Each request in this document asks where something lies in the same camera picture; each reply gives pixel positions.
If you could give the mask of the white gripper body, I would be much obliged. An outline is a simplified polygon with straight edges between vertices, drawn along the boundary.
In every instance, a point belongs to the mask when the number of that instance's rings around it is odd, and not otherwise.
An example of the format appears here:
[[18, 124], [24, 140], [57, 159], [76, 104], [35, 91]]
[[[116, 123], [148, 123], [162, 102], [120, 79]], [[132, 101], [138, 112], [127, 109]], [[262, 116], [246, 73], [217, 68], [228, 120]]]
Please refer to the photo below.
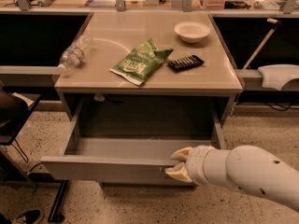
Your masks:
[[195, 184], [230, 187], [226, 160], [230, 150], [216, 149], [212, 146], [194, 148], [186, 161], [186, 169]]

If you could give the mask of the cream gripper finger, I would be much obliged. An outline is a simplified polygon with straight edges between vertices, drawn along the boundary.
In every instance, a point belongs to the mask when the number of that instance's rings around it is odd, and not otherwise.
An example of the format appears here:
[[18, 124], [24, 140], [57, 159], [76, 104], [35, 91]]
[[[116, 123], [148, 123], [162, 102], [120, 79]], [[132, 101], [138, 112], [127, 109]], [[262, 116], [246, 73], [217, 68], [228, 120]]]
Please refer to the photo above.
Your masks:
[[176, 161], [186, 161], [192, 151], [193, 151], [192, 147], [184, 147], [182, 149], [175, 151], [171, 155], [171, 159]]
[[173, 167], [166, 168], [165, 173], [178, 181], [192, 183], [185, 162], [180, 162]]

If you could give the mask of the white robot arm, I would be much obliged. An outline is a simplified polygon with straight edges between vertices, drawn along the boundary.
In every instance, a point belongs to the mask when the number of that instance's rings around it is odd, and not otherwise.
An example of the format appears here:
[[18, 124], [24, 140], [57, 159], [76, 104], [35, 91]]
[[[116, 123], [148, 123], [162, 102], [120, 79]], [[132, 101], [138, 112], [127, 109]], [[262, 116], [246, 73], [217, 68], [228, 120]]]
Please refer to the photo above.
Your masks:
[[299, 171], [260, 147], [185, 147], [171, 158], [178, 164], [165, 172], [178, 181], [223, 187], [299, 211]]

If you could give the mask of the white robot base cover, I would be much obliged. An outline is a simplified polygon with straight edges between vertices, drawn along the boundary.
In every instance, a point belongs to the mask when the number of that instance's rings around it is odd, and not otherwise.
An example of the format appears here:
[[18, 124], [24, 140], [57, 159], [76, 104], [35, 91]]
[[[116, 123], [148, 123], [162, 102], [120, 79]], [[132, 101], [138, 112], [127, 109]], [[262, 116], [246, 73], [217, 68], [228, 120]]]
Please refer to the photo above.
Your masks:
[[263, 77], [262, 87], [281, 91], [290, 81], [299, 78], [299, 66], [294, 64], [272, 64], [258, 68]]

